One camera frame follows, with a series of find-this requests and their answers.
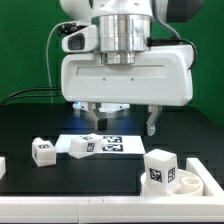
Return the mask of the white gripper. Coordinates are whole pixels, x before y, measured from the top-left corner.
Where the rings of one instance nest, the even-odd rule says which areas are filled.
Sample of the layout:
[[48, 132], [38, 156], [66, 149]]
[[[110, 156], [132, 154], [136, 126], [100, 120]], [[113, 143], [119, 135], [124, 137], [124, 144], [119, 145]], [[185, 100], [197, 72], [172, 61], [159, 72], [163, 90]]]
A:
[[131, 65], [103, 65], [96, 52], [71, 54], [62, 62], [62, 94], [68, 101], [88, 102], [97, 131], [105, 131], [108, 120], [95, 112], [94, 103], [149, 105], [147, 134], [153, 136], [160, 105], [183, 106], [192, 99], [192, 61], [189, 45], [153, 47]]

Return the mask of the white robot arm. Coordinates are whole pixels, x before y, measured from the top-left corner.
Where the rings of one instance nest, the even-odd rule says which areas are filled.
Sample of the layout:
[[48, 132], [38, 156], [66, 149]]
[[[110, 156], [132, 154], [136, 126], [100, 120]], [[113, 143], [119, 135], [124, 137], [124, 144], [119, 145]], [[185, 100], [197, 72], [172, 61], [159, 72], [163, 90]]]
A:
[[171, 22], [189, 20], [204, 1], [60, 0], [74, 26], [62, 40], [64, 98], [85, 102], [97, 130], [106, 126], [94, 113], [97, 103], [146, 105], [147, 132], [154, 134], [164, 106], [192, 99], [197, 50], [177, 32], [152, 38], [151, 24], [171, 30]]

